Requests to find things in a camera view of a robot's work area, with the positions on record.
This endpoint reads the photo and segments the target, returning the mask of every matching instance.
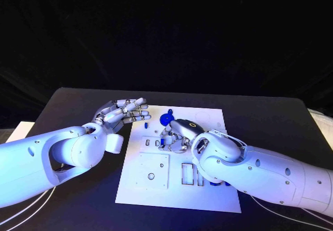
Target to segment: blue object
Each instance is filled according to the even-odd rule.
[[[167,113],[161,115],[159,117],[159,123],[162,126],[165,126],[170,121],[174,120],[174,117],[171,115],[171,109],[168,109]]]
[[[216,183],[211,183],[211,182],[210,182],[210,185],[213,185],[213,186],[219,186],[219,185],[220,185],[220,183],[217,183],[217,184],[216,184]]]

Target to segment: robotic hand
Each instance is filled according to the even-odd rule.
[[[172,120],[159,136],[167,134],[172,143],[159,145],[158,149],[182,153],[190,147],[191,162],[211,183],[226,181],[260,200],[333,217],[333,171],[247,146],[214,129],[204,132],[188,120]]]
[[[122,136],[115,132],[129,122],[149,119],[145,99],[109,101],[92,122],[80,127],[0,145],[0,207],[12,205],[86,172],[103,151],[119,153]],[[64,166],[53,171],[48,155]]]

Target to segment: white board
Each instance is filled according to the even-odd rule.
[[[221,183],[220,186],[211,186],[206,179],[203,179],[203,186],[197,185],[197,178],[198,181],[201,181],[201,176],[197,175],[194,165],[193,185],[181,184],[181,164],[191,164],[190,149],[185,153],[175,154],[172,152],[159,151],[154,146],[154,142],[159,140],[158,136],[164,129],[164,126],[159,124],[159,116],[167,113],[168,109],[172,110],[174,119],[187,119],[195,122],[206,131],[214,128],[226,132],[220,109],[148,106],[151,119],[132,123],[131,127],[115,203],[240,213],[236,189],[232,186],[226,186],[224,183]],[[149,146],[145,146],[145,138],[142,137],[154,138],[149,141]],[[157,169],[149,169],[142,173],[142,181],[151,185],[142,187],[135,184],[138,179],[138,165],[142,162],[149,165],[148,157],[139,161],[138,157],[144,153],[146,153],[146,156],[154,154],[168,156],[168,178],[165,188],[155,188],[155,186],[152,186],[152,181],[155,179],[148,180],[148,176],[145,176],[148,171],[157,171]],[[157,167],[158,161],[151,162],[154,167]]]

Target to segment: black curtain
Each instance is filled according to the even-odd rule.
[[[34,120],[60,87],[296,97],[331,116],[328,10],[249,0],[1,1],[0,127]]]

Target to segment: white robotic arm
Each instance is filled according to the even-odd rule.
[[[191,146],[193,164],[211,183],[226,181],[240,192],[270,203],[306,208],[333,217],[333,171],[246,146],[216,130],[204,132],[188,120],[172,120],[161,136],[167,133],[178,139],[159,149],[178,153],[175,148],[184,152]]]
[[[103,151],[119,153],[123,138],[115,134],[125,123],[149,119],[145,99],[109,101],[92,122],[80,127],[0,145],[0,207],[28,199],[100,161]],[[53,170],[48,155],[64,166]]]

